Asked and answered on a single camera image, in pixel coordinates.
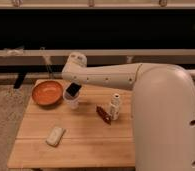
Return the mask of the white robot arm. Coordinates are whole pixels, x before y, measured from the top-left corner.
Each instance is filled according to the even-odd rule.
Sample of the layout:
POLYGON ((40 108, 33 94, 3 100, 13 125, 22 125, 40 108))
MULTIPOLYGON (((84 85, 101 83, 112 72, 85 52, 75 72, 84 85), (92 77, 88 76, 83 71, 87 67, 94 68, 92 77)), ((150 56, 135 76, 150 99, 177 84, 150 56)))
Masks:
POLYGON ((131 93, 136 171, 195 171, 195 85, 173 64, 89 67, 73 52, 62 78, 131 93))

